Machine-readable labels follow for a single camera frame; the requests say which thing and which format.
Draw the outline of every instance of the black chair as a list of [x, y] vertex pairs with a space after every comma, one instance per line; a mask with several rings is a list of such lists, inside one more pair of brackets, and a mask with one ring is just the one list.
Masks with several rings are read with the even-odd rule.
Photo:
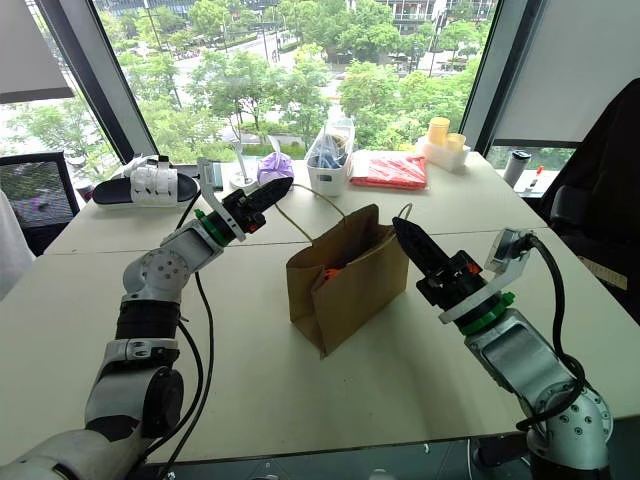
[[35, 255], [42, 255], [80, 210], [63, 152], [0, 157], [0, 188]]
[[607, 106], [558, 174], [538, 213], [578, 256], [627, 277], [603, 282], [640, 324], [640, 79]]

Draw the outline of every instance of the slipper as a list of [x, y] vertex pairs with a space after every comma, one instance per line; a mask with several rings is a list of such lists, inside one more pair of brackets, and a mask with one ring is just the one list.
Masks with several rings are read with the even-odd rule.
[[198, 193], [198, 183], [170, 168], [165, 155], [132, 160], [124, 178], [102, 182], [93, 191], [93, 200], [104, 208], [184, 207]]

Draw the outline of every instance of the window frame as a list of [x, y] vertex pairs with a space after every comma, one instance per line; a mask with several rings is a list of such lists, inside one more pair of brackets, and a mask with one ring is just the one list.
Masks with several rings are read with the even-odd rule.
[[500, 0], [460, 132], [486, 156], [547, 0]]
[[158, 149], [91, 0], [35, 0], [51, 35], [123, 164]]

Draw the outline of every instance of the yellow cup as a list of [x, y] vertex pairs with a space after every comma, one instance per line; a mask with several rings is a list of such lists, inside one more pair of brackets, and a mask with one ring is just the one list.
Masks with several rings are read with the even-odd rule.
[[427, 141], [433, 145], [444, 147], [447, 145], [447, 133], [449, 132], [449, 119], [445, 117], [433, 117], [429, 121]]
[[464, 142], [467, 137], [459, 133], [450, 133], [447, 135], [447, 148], [453, 152], [461, 152], [464, 148]]

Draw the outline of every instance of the white cloth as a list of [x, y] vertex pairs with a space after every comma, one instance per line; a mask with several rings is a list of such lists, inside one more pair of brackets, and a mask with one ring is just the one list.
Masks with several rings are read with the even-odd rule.
[[0, 301], [33, 262], [9, 199], [0, 190]]

